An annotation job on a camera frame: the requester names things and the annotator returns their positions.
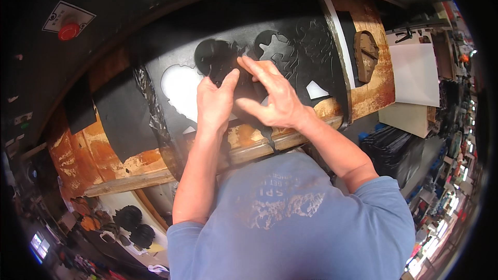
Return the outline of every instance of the black foam piece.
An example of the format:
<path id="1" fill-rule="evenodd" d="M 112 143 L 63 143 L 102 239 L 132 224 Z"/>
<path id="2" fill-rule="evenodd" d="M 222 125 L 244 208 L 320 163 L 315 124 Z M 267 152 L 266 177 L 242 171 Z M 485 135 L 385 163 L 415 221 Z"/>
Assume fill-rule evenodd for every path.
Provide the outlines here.
<path id="1" fill-rule="evenodd" d="M 127 205 L 123 209 L 116 211 L 113 220 L 117 226 L 133 232 L 142 221 L 142 212 L 134 205 Z"/>
<path id="2" fill-rule="evenodd" d="M 63 106 L 69 130 L 73 135 L 96 122 L 92 95 L 86 74 L 66 94 Z"/>
<path id="3" fill-rule="evenodd" d="M 131 68 L 102 86 L 93 98 L 103 130 L 121 162 L 157 148 L 157 139 L 149 126 L 149 107 Z"/>
<path id="4" fill-rule="evenodd" d="M 351 59 L 352 75 L 355 77 L 355 87 L 361 87 L 365 82 L 358 80 L 358 66 L 355 58 L 355 23 L 352 21 L 351 14 L 348 11 L 336 11 L 339 22 L 344 33 L 345 44 L 348 47 L 349 58 Z"/>
<path id="5" fill-rule="evenodd" d="M 154 237 L 155 232 L 152 227 L 146 224 L 140 224 L 134 231 L 132 231 L 129 239 L 135 245 L 141 248 L 149 249 L 153 243 Z"/>

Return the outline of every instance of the man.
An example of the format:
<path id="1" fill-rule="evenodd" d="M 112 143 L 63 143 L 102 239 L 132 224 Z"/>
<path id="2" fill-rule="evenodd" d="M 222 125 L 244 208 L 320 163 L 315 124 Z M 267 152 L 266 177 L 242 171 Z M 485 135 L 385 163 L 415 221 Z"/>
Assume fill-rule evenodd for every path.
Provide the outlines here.
<path id="1" fill-rule="evenodd" d="M 351 193 L 343 195 L 303 153 L 248 165 L 221 184 L 216 163 L 239 71 L 197 89 L 198 130 L 168 229 L 171 278 L 399 279 L 415 243 L 397 181 L 379 177 L 354 143 L 301 104 L 270 61 L 238 58 L 268 91 L 268 105 L 236 104 L 266 126 L 293 128 L 317 148 Z"/>

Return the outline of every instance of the black foam sheet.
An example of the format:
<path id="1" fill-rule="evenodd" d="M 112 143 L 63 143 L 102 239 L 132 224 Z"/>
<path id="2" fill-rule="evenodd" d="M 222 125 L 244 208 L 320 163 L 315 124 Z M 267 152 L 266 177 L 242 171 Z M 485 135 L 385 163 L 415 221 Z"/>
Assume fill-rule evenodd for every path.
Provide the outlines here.
<path id="1" fill-rule="evenodd" d="M 344 75 L 319 0 L 205 0 L 143 28 L 130 39 L 130 48 L 134 62 L 146 66 L 173 140 L 180 141 L 191 123 L 178 116 L 163 94 L 165 71 L 173 65 L 196 67 L 220 85 L 231 69 L 239 68 L 235 97 L 261 102 L 267 95 L 264 87 L 236 63 L 243 54 L 272 60 L 309 106 L 316 101 L 306 86 L 315 81 L 337 99 L 344 119 L 349 118 Z M 234 114 L 271 141 L 271 128 L 243 111 Z"/>
<path id="2" fill-rule="evenodd" d="M 111 79 L 93 98 L 110 146 L 122 163 L 157 148 L 157 139 L 149 126 L 149 107 L 137 88 L 132 68 Z"/>
<path id="3" fill-rule="evenodd" d="M 358 79 L 358 66 L 355 58 L 355 23 L 352 21 L 351 14 L 348 11 L 336 11 L 339 22 L 344 33 L 345 44 L 348 47 L 349 58 L 351 59 L 352 75 L 355 78 L 355 87 L 361 87 L 365 82 Z"/>
<path id="4" fill-rule="evenodd" d="M 88 76 L 86 74 L 83 75 L 66 94 L 63 106 L 69 124 L 69 130 L 73 135 L 96 122 L 92 95 L 90 93 Z"/>

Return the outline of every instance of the black plastic bag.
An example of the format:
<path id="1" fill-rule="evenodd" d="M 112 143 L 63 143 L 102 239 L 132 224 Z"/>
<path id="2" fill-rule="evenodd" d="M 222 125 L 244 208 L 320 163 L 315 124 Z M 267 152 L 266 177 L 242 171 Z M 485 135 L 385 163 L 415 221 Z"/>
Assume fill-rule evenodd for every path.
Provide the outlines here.
<path id="1" fill-rule="evenodd" d="M 384 127 L 359 144 L 380 176 L 390 176 L 405 187 L 420 167 L 425 140 L 394 127 Z"/>

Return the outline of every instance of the black rubber mat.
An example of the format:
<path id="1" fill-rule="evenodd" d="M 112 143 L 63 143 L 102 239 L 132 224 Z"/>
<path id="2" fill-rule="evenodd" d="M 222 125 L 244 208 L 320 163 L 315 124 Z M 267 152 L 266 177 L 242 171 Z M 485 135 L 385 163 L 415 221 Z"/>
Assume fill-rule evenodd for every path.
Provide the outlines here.
<path id="1" fill-rule="evenodd" d="M 93 98 L 103 130 L 121 162 L 157 148 L 156 137 L 149 127 L 149 107 L 136 86 L 132 68 L 111 79 Z"/>
<path id="2" fill-rule="evenodd" d="M 190 123 L 185 117 L 181 121 L 161 90 L 165 71 L 186 65 L 220 84 L 231 69 L 240 68 L 235 60 L 243 54 L 272 60 L 306 105 L 314 103 L 306 86 L 315 81 L 337 99 L 344 119 L 349 118 L 344 75 L 320 0 L 204 0 L 166 15 L 130 41 L 136 63 L 146 66 L 177 144 Z M 266 92 L 241 69 L 235 96 L 261 102 Z M 271 141 L 271 128 L 244 114 L 237 116 Z"/>

